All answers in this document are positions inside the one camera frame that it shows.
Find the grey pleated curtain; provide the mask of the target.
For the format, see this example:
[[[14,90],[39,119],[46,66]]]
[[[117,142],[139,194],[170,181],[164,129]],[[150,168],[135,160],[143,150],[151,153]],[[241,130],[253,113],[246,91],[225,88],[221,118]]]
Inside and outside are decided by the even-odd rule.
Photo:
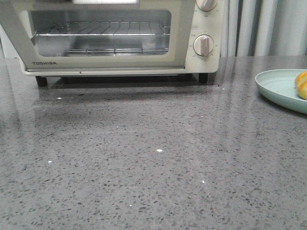
[[[222,57],[303,56],[307,53],[305,0],[227,0]]]

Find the beige oven knob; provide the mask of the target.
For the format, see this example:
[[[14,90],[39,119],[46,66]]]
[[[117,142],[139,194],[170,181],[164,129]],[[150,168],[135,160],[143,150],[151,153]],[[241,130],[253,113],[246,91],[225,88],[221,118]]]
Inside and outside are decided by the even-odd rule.
[[[217,0],[196,0],[196,4],[201,11],[209,12],[217,5]]]
[[[193,43],[193,50],[196,57],[202,60],[213,56],[213,49],[214,41],[209,35],[206,34],[199,35]]]

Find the lower beige oven knob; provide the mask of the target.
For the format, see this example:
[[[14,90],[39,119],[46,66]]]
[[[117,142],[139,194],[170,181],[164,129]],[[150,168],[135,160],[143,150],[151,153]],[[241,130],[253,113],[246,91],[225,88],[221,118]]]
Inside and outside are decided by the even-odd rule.
[[[202,60],[213,56],[213,49],[214,41],[209,35],[206,34],[199,35],[193,43],[193,50],[196,57]]]

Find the light green plate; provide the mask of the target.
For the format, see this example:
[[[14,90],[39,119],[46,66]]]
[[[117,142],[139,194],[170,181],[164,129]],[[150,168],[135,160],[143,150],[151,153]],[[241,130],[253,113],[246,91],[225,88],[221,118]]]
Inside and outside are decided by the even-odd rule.
[[[304,69],[274,69],[259,73],[255,77],[258,91],[271,102],[284,108],[307,113],[307,101],[298,96],[296,77]]]

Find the upper beige oven knob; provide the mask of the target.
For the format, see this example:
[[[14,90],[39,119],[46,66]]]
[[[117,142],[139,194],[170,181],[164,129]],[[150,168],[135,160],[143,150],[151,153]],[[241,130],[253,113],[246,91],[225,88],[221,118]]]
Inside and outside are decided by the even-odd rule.
[[[201,11],[209,12],[217,5],[217,0],[196,0],[196,4]]]

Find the golden croissant bread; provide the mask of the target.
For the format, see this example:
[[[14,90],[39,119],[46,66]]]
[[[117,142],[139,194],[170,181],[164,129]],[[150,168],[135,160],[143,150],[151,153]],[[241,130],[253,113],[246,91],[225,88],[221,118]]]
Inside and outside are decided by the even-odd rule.
[[[302,99],[307,99],[307,71],[301,72],[295,79],[297,94]]]

